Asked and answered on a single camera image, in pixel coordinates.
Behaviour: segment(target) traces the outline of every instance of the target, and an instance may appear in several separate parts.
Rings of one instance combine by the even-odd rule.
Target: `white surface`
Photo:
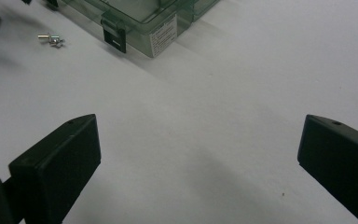
[[[306,114],[358,130],[358,1],[222,0],[154,60],[37,1],[0,16],[0,177],[97,115],[103,161],[64,223],[358,223],[296,161]]]

